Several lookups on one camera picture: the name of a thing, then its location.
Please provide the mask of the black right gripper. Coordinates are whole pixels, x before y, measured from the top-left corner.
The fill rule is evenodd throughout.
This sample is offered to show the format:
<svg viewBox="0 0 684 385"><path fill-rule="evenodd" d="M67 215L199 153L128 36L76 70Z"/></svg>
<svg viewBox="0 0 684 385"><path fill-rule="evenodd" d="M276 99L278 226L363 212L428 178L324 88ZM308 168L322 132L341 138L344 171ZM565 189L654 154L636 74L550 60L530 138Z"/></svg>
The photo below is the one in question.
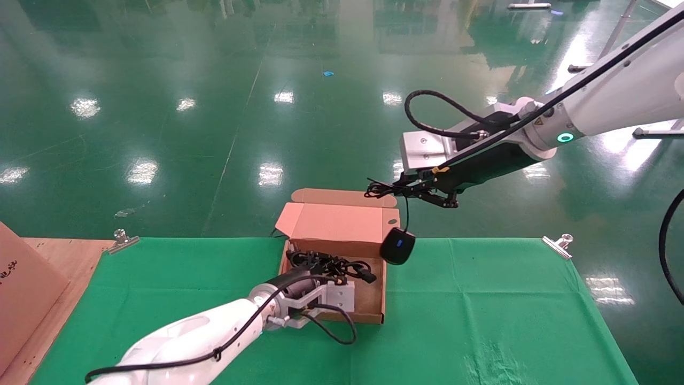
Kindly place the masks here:
<svg viewBox="0 0 684 385"><path fill-rule="evenodd" d="M403 171L395 181L398 188L417 186L411 195L440 208L458 208L457 194L467 188L487 182L535 163L519 144L504 142L469 157L445 170Z"/></svg>

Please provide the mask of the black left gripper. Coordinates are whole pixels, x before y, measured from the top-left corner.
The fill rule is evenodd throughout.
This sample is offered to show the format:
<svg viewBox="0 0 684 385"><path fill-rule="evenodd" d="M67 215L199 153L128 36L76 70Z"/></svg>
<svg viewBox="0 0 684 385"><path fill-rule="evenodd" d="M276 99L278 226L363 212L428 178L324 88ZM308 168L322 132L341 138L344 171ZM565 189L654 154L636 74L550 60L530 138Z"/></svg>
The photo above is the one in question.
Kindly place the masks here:
<svg viewBox="0 0 684 385"><path fill-rule="evenodd" d="M340 285L340 278L349 273L346 262L342 260L320 260L313 265L313 273L308 270L296 270L281 274L266 284L274 287L274 291L266 300L267 304L281 305L284 299L300 300L318 288L325 288L330 283Z"/></svg>

